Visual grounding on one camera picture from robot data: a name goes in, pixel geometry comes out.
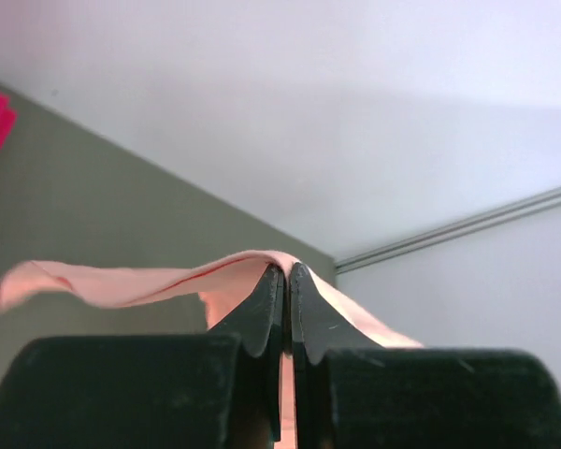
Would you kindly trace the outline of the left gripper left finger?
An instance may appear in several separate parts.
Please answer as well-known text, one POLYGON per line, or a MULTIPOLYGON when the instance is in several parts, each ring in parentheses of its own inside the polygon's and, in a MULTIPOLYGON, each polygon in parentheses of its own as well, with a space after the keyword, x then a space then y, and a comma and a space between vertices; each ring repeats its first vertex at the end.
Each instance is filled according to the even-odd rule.
POLYGON ((33 340, 0 383, 0 448, 270 448, 285 280, 266 268, 210 331, 33 340))

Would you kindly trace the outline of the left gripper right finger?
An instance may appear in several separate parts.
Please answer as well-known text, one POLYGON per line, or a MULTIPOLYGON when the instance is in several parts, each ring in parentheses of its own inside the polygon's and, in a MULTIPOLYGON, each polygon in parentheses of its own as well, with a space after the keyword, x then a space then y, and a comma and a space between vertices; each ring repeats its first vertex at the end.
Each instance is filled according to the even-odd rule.
POLYGON ((561 394, 531 354, 393 349, 352 325, 309 269, 290 278, 300 448, 561 448, 561 394))

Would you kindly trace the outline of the salmon pink t shirt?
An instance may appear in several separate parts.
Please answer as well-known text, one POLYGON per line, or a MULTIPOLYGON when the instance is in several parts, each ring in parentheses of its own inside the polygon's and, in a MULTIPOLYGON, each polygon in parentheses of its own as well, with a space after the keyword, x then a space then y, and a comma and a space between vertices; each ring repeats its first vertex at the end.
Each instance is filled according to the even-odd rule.
MULTIPOLYGON (((102 309, 150 304, 197 293, 205 304, 208 330, 253 291, 268 266, 280 268, 289 280, 294 256, 279 251, 248 250, 195 268, 93 268, 56 261, 25 261, 0 279, 0 313, 18 307, 42 292, 67 292, 102 309)), ((416 340, 395 332, 351 298, 305 266, 324 305, 331 306, 350 325, 387 348, 422 348, 416 340)), ((274 448, 296 448, 293 359, 281 361, 280 441, 274 448)))

